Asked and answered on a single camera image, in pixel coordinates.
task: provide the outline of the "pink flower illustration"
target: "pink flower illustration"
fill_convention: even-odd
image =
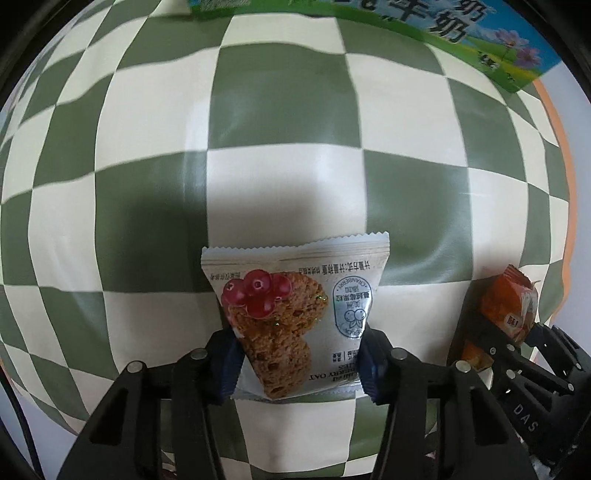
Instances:
[[[529,43],[528,40],[521,38],[515,30],[507,31],[504,28],[495,30],[495,36],[509,48],[521,47]]]
[[[513,62],[513,65],[527,70],[537,67],[541,63],[541,59],[538,57],[539,52],[537,48],[520,48],[517,50],[517,59]]]

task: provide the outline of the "cranberry illustration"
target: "cranberry illustration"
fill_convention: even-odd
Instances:
[[[291,295],[291,280],[280,273],[273,273],[273,293],[279,299],[286,299]]]
[[[244,291],[249,297],[263,295],[271,289],[271,276],[264,270],[250,270],[244,275]]]
[[[246,300],[244,291],[244,282],[240,278],[233,278],[223,287],[222,302],[226,301],[228,305],[241,307]]]
[[[268,317],[275,310],[275,295],[269,292],[246,301],[246,313],[254,319]]]

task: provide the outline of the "plastic wrapper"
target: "plastic wrapper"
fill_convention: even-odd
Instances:
[[[203,271],[248,359],[238,390],[276,400],[355,380],[388,256],[387,233],[299,247],[204,248]]]
[[[531,281],[513,265],[509,265],[480,301],[480,312],[502,329],[518,346],[528,336],[538,310],[538,293]],[[462,353],[477,370],[492,365],[492,358],[467,341]]]

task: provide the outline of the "green and white checkered pattern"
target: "green and white checkered pattern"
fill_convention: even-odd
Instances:
[[[350,21],[184,12],[93,4],[8,112],[0,356],[21,393],[78,432],[129,361],[205,345],[207,245],[390,232],[370,321],[426,361],[444,362],[470,283],[509,263],[549,319],[569,191],[533,88]],[[229,480],[370,471],[385,409],[331,400],[215,408]]]

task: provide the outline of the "cranberry oat cookie package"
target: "cranberry oat cookie package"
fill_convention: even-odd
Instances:
[[[203,271],[246,353],[237,391],[276,400],[354,381],[389,251],[387,233],[204,248]]]

